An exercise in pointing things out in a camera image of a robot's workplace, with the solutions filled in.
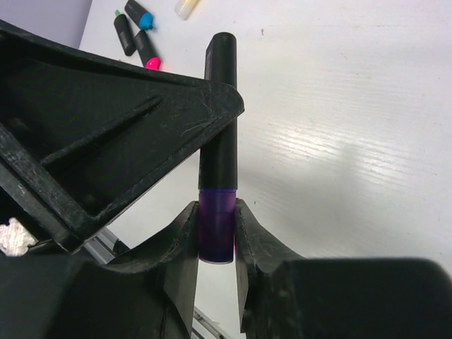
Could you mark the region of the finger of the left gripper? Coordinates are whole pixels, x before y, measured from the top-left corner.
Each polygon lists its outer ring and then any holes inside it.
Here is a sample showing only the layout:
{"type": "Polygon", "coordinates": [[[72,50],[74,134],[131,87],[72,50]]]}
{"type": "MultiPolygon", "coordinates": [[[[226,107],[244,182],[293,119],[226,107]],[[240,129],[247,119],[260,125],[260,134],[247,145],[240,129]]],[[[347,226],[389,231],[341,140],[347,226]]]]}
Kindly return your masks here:
{"type": "Polygon", "coordinates": [[[230,85],[1,23],[1,220],[73,252],[244,111],[230,85]]]}

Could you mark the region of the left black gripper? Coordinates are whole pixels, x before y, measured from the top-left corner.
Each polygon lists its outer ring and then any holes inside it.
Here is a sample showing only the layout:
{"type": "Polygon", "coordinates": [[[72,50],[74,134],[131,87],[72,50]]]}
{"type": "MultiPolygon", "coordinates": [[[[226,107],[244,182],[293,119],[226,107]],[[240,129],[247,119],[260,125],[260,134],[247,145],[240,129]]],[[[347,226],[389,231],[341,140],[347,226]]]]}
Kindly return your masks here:
{"type": "Polygon", "coordinates": [[[51,175],[77,145],[47,148],[17,118],[1,120],[1,250],[8,256],[78,250],[77,206],[51,175]]]}

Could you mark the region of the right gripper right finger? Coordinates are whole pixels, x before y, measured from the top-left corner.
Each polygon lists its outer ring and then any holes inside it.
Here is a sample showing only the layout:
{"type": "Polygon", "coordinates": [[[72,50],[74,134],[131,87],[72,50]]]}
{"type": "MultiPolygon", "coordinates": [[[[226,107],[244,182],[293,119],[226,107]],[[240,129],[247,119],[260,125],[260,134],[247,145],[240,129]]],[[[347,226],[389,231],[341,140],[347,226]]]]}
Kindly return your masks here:
{"type": "Polygon", "coordinates": [[[450,338],[451,278],[422,258],[304,258],[236,202],[240,331],[248,338],[450,338]]]}

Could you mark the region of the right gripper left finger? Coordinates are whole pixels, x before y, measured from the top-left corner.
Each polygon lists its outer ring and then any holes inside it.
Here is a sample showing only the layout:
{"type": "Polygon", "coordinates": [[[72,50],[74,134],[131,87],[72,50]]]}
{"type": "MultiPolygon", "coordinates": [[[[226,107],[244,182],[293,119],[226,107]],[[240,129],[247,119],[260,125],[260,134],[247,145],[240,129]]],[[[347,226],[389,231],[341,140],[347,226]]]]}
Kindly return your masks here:
{"type": "Polygon", "coordinates": [[[2,338],[189,338],[198,204],[108,264],[78,255],[1,259],[2,338]]]}

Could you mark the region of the black highlighter pink cap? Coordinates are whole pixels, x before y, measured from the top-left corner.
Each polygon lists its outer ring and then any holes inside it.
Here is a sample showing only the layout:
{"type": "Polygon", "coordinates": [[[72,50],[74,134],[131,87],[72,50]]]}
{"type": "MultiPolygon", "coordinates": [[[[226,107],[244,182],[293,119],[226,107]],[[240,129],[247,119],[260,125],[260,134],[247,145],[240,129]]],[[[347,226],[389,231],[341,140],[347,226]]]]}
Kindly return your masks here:
{"type": "Polygon", "coordinates": [[[140,30],[135,35],[134,42],[143,67],[145,69],[159,71],[161,58],[147,32],[140,30]]]}

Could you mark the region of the black highlighter green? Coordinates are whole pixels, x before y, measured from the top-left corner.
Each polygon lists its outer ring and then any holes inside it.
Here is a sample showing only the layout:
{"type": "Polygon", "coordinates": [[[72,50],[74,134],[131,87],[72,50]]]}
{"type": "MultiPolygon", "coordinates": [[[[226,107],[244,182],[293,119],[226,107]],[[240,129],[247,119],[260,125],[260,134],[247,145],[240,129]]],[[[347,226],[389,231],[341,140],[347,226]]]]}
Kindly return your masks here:
{"type": "Polygon", "coordinates": [[[132,35],[131,26],[128,18],[119,10],[114,12],[114,28],[119,38],[119,42],[127,57],[130,57],[136,51],[135,42],[132,35]]]}

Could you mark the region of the black highlighter blue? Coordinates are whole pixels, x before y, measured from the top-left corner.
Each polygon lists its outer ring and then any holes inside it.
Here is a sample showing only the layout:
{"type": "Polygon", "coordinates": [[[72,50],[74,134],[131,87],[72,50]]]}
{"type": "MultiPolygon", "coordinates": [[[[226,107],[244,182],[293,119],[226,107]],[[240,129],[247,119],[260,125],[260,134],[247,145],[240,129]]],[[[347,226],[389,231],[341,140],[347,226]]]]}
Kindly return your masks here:
{"type": "Polygon", "coordinates": [[[140,30],[152,30],[154,28],[153,15],[136,0],[128,0],[124,10],[140,30]]]}

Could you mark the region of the black highlighter purple cap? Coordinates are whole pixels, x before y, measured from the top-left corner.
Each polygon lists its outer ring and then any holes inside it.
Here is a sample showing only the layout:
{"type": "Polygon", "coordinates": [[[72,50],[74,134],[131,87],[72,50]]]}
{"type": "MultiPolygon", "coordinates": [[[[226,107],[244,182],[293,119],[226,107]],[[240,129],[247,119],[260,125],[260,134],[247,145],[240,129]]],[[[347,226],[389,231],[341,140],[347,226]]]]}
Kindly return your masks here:
{"type": "MultiPolygon", "coordinates": [[[[237,87],[237,40],[233,34],[213,36],[206,50],[204,77],[237,87]]],[[[200,152],[198,252],[202,261],[233,262],[237,189],[237,121],[233,121],[200,152]]]]}

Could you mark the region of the yellow translucent highlighter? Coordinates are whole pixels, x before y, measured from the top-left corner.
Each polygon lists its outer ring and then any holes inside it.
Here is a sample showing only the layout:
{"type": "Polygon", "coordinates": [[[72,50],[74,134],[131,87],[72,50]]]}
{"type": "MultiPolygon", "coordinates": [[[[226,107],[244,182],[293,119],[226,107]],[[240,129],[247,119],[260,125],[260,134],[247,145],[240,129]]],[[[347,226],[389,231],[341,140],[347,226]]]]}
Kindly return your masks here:
{"type": "Polygon", "coordinates": [[[199,0],[178,0],[174,7],[174,12],[182,20],[187,20],[198,2],[199,0]]]}

